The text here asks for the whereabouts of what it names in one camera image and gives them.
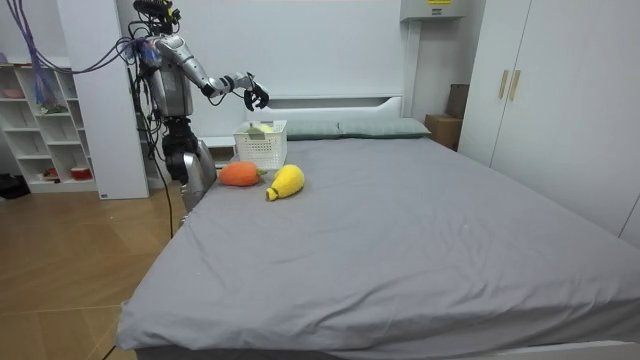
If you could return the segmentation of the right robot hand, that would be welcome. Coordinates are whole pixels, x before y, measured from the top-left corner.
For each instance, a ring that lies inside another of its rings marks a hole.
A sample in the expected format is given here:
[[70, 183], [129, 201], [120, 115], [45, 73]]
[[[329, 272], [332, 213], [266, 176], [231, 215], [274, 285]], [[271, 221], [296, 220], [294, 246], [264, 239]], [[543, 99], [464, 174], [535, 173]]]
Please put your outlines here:
[[250, 112], [264, 109], [270, 101], [267, 91], [254, 80], [254, 75], [251, 73], [246, 74], [243, 98], [245, 107]]

